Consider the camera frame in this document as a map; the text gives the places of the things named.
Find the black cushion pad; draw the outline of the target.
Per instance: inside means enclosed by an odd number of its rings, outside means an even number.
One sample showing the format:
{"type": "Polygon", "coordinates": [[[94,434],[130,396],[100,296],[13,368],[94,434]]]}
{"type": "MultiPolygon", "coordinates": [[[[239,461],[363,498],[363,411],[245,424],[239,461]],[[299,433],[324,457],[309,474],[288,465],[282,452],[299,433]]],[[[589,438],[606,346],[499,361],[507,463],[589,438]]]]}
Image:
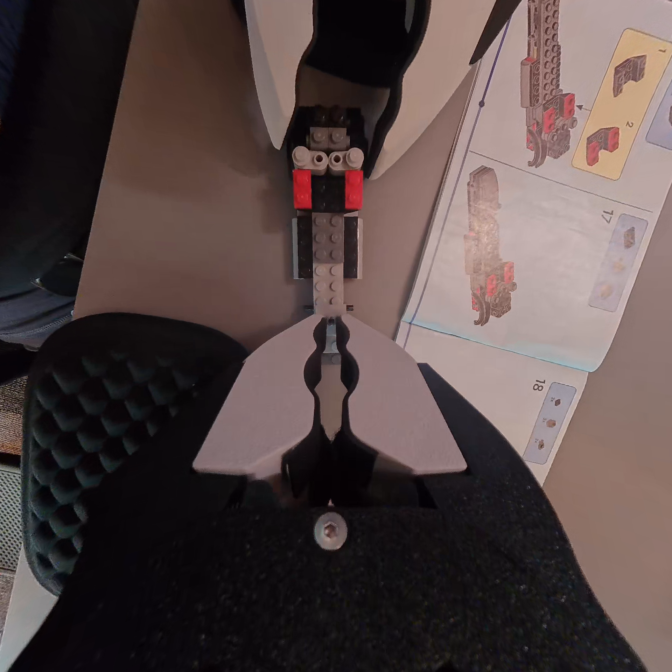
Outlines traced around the black cushion pad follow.
{"type": "Polygon", "coordinates": [[[374,88],[396,87],[419,49],[430,1],[314,1],[306,63],[374,88]]]}
{"type": "Polygon", "coordinates": [[[249,351],[215,329],[103,313],[38,350],[23,405],[23,553],[58,596],[85,542],[92,492],[249,351]]]}

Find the brick instruction booklet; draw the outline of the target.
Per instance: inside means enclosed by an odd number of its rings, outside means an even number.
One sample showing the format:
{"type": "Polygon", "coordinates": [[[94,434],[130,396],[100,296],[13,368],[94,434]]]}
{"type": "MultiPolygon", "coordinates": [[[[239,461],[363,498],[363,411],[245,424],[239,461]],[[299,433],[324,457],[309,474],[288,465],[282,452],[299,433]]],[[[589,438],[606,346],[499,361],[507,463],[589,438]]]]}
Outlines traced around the brick instruction booklet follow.
{"type": "Polygon", "coordinates": [[[670,121],[670,1],[522,1],[478,63],[397,343],[540,483],[671,186],[670,121]]]}

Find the grey black toy brick model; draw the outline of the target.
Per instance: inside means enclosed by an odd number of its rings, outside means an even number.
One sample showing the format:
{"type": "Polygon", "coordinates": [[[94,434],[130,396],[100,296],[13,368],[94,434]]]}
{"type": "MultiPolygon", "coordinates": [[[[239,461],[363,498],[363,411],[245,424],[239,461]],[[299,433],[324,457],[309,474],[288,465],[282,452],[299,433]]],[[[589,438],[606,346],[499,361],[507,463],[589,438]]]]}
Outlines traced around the grey black toy brick model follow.
{"type": "Polygon", "coordinates": [[[360,278],[364,172],[368,143],[360,109],[299,106],[288,131],[288,165],[296,216],[293,276],[310,281],[313,311],[349,311],[346,280],[360,278]]]}

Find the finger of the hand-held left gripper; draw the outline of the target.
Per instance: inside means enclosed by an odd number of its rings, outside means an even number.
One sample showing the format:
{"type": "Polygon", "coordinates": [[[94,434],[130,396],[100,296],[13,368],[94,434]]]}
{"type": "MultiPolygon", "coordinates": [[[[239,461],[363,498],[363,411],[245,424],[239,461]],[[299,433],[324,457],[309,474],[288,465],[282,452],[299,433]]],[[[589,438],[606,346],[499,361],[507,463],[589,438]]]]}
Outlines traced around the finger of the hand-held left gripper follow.
{"type": "Polygon", "coordinates": [[[281,149],[296,107],[296,78],[313,38],[313,1],[245,1],[253,76],[273,146],[281,149]]]}
{"type": "Polygon", "coordinates": [[[419,138],[466,77],[495,1],[430,1],[424,37],[374,127],[366,176],[379,178],[419,138]]]}

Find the small light grey brick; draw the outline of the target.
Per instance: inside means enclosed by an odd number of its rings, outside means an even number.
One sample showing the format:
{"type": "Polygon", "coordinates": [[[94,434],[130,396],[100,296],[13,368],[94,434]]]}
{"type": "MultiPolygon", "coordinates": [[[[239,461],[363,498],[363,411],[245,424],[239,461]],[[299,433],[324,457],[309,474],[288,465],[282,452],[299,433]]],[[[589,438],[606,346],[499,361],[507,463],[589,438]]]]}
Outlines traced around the small light grey brick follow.
{"type": "Polygon", "coordinates": [[[340,365],[341,355],[338,349],[337,342],[337,323],[338,316],[330,316],[327,318],[325,346],[322,354],[323,365],[340,365]]]}

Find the person's black pants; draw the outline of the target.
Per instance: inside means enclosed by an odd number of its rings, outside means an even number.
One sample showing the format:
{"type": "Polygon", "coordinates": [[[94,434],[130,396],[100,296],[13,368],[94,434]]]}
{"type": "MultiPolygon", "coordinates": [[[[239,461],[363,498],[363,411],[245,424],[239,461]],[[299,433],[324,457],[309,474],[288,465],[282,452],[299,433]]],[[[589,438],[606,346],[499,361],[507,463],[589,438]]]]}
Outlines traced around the person's black pants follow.
{"type": "Polygon", "coordinates": [[[1,382],[72,319],[138,4],[1,2],[1,382]]]}

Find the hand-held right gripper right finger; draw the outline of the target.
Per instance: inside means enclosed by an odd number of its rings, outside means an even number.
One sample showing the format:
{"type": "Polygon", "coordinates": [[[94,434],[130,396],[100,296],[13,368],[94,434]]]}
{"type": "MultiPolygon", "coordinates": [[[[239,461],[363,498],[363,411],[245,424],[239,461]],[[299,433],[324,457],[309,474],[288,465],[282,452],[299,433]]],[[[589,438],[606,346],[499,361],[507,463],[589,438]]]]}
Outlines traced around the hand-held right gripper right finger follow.
{"type": "Polygon", "coordinates": [[[340,430],[345,486],[375,477],[463,473],[466,460],[418,364],[397,343],[352,315],[340,318],[340,430]]]}

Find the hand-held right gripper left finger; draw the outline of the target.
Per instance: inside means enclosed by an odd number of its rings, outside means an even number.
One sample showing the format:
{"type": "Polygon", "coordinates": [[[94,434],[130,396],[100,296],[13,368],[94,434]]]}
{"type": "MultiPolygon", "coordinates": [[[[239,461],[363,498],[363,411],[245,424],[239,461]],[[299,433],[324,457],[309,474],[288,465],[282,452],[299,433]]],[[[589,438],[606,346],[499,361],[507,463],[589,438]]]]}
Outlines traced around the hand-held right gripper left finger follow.
{"type": "Polygon", "coordinates": [[[243,364],[193,463],[200,473],[281,476],[295,497],[319,461],[315,388],[327,319],[312,315],[257,348],[243,364]]]}

